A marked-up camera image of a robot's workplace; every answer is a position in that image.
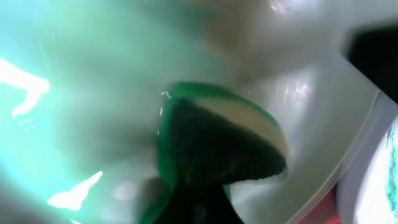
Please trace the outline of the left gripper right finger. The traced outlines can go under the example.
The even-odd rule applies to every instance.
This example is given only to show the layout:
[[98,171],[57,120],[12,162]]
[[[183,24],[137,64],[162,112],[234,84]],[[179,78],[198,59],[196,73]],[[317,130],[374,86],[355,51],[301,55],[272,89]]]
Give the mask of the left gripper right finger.
[[205,194],[207,224],[244,224],[221,185],[211,186]]

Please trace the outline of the light blue plate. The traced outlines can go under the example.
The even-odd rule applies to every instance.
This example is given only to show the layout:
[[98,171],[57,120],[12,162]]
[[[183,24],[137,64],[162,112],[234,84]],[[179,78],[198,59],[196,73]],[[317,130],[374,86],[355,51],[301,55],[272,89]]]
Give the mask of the light blue plate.
[[380,121],[338,182],[342,224],[397,223],[397,116]]
[[180,82],[270,113],[288,169],[233,184],[246,223],[296,223],[345,169],[382,93],[347,59],[396,1],[2,1],[1,222],[140,223]]

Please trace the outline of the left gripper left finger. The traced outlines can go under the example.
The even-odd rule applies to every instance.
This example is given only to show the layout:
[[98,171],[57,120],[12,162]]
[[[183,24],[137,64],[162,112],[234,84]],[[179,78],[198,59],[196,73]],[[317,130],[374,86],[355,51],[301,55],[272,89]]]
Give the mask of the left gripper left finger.
[[153,224],[189,224],[190,191],[185,182],[180,180],[172,195]]

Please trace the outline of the green yellow sponge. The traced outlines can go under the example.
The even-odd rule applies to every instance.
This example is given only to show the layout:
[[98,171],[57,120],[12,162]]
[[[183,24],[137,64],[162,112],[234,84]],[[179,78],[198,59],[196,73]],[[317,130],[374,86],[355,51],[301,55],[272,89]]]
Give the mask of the green yellow sponge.
[[190,191],[190,223],[206,223],[205,194],[221,185],[280,175],[289,151],[278,122],[255,103],[217,85],[180,82],[162,105],[156,142],[162,194],[141,216],[153,224],[179,181]]

